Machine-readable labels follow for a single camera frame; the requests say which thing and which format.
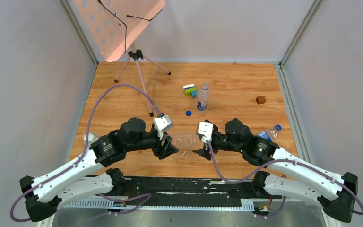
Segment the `clear Pepsi bottle blue label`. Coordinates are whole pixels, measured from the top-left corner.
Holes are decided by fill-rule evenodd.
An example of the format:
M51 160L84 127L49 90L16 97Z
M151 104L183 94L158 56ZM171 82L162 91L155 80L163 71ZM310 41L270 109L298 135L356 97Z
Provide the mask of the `clear Pepsi bottle blue label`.
M200 112L204 112L207 110L209 101L209 84L202 84L200 90L197 94L197 110Z

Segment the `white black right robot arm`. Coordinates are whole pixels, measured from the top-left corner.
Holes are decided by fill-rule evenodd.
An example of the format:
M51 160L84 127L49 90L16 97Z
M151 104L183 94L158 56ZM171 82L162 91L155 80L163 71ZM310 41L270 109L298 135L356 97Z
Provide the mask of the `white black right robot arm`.
M197 133L204 148L196 153L215 162L219 150L240 153L245 161L257 166L251 191L256 197L280 195L317 206L328 216L349 223L352 215L363 215L363 204L357 197L358 177L343 175L308 163L276 143L253 135L248 126L234 118L226 123L225 133L208 120L198 124Z

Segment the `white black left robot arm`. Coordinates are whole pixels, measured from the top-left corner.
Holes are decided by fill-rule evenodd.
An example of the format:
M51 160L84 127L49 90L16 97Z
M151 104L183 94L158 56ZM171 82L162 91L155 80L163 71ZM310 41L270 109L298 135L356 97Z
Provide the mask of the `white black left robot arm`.
M126 183L119 169L108 169L83 183L80 179L123 160L131 151L150 149L159 159L177 153L167 133L172 127L168 115L155 118L150 132L145 131L146 123L142 119L130 118L118 130L88 143L85 154L40 177L23 177L19 182L29 219L42 221L65 204L93 194L123 194Z

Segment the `clear bottle white cap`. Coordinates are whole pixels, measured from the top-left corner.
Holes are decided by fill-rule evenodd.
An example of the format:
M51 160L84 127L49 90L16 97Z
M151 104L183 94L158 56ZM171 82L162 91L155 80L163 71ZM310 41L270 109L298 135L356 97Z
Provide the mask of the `clear bottle white cap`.
M179 150L194 149L202 143L199 135L195 132L173 133L170 138L172 145Z

